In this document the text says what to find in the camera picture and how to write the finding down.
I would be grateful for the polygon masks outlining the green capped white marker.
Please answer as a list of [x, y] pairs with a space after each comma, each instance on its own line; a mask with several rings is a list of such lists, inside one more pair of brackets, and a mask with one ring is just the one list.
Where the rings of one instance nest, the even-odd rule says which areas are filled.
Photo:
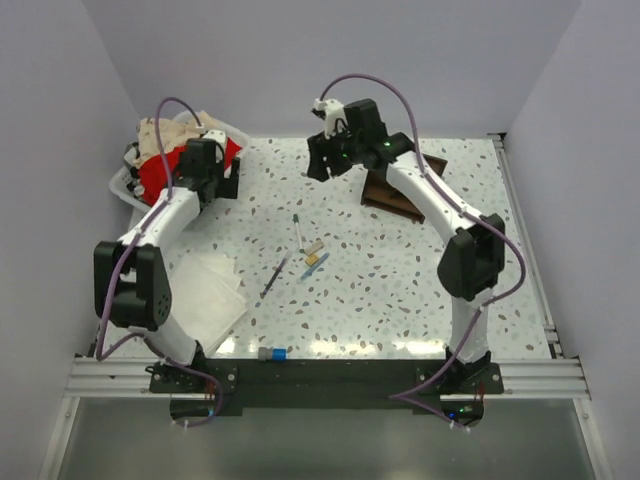
[[293, 214], [293, 223], [294, 223], [294, 227], [295, 227], [295, 232], [296, 232], [299, 251], [300, 252], [304, 252], [305, 245], [304, 245], [304, 241], [303, 241], [303, 236], [302, 236], [302, 232], [301, 232], [301, 227], [300, 227], [300, 221], [299, 221], [298, 214]]

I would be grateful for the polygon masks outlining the beige eraser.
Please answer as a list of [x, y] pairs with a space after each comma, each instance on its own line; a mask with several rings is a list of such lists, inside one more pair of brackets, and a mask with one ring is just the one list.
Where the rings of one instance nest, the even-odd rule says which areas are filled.
[[311, 256], [321, 250], [324, 247], [324, 243], [321, 240], [315, 241], [313, 244], [304, 249], [307, 256]]

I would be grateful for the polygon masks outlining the blue pen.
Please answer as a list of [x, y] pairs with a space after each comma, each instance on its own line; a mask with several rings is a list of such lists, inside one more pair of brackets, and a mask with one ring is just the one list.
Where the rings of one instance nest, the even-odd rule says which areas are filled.
[[311, 277], [322, 265], [323, 263], [329, 258], [330, 253], [326, 252], [324, 253], [313, 265], [311, 265], [296, 281], [297, 284], [302, 283], [304, 280], [306, 280], [307, 278]]

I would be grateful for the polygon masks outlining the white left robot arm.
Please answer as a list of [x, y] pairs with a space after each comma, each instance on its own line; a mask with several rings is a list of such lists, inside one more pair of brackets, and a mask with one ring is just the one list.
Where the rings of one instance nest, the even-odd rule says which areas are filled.
[[[199, 342], [171, 314], [163, 251], [214, 199], [238, 196], [240, 160], [226, 156], [227, 143], [220, 130], [188, 140], [155, 204], [131, 230], [98, 243], [93, 253], [94, 307], [100, 317], [96, 358], [104, 360], [127, 339], [140, 337], [176, 363], [171, 378], [185, 392], [205, 385], [207, 368], [196, 361], [203, 356]], [[109, 324], [128, 335], [105, 349]]]

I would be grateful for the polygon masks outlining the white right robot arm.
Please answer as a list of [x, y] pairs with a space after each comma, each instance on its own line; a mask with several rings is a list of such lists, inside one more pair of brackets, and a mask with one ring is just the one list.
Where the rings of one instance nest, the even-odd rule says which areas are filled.
[[481, 380], [476, 362], [489, 350], [484, 303], [505, 264], [504, 221], [469, 206], [430, 173], [413, 140], [388, 133], [373, 100], [317, 99], [312, 112], [324, 127], [307, 140], [309, 178], [325, 182], [361, 165], [406, 197], [439, 234], [444, 252], [437, 276], [452, 298], [449, 350], [458, 358], [445, 379], [452, 390], [469, 392]]

